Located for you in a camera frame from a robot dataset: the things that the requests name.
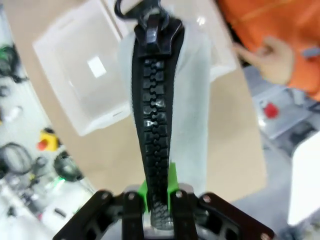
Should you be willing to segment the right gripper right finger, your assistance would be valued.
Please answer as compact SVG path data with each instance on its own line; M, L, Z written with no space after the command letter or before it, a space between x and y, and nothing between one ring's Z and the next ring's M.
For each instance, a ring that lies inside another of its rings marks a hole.
M196 196L178 184L176 165L168 170L168 204L176 240L273 240L272 229L212 192Z

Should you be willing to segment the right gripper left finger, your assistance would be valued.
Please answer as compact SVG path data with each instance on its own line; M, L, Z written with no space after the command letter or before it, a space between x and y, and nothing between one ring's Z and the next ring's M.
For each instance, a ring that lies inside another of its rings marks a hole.
M143 214L148 209L147 184L113 195L97 191L59 230L54 240L109 240L107 231L121 222L117 240L143 240Z

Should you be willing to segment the person's right hand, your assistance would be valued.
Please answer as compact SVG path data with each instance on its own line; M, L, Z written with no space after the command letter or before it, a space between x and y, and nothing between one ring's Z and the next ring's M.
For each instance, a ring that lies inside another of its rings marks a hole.
M233 45L233 49L244 61L257 68L262 78L268 82L286 85L291 79L295 54L284 41L268 36L256 52L249 51L238 43Z

